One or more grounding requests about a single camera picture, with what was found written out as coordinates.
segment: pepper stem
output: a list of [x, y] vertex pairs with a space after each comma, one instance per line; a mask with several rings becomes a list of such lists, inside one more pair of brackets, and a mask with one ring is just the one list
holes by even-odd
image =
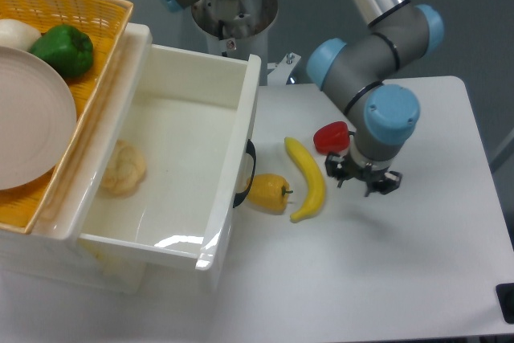
[[286, 190], [285, 186], [282, 186], [282, 195], [285, 196], [286, 194], [291, 194], [292, 190]]

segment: yellow banana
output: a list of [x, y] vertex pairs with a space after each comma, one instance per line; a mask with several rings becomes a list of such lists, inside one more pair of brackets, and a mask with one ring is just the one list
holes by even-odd
[[307, 181], [308, 193], [301, 208], [291, 214], [291, 221], [297, 223], [314, 217], [323, 206], [325, 185], [321, 170], [310, 152], [295, 138], [284, 138], [289, 157], [300, 169]]

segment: plate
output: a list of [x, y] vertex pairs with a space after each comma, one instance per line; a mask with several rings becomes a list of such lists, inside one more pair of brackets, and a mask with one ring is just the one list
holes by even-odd
[[55, 166], [75, 126], [75, 101], [63, 78], [28, 52], [0, 47], [0, 190]]

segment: orange basket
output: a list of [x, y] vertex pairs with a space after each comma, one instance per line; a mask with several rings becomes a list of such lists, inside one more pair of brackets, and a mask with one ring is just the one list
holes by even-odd
[[46, 174], [23, 186], [0, 190], [0, 229], [29, 234], [42, 208], [51, 200], [79, 134], [88, 121], [98, 91], [122, 36], [133, 4], [125, 0], [0, 0], [0, 19], [11, 18], [41, 33], [69, 24], [89, 35], [93, 43], [93, 67], [80, 78], [66, 80], [77, 109], [77, 126], [59, 163]]

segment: drawer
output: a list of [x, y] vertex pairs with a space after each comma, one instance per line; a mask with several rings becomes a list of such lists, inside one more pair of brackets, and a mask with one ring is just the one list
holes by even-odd
[[99, 188], [80, 239], [109, 254], [217, 274], [234, 197], [249, 177], [259, 71], [254, 55], [152, 45], [119, 136], [144, 154], [145, 177], [126, 197]]

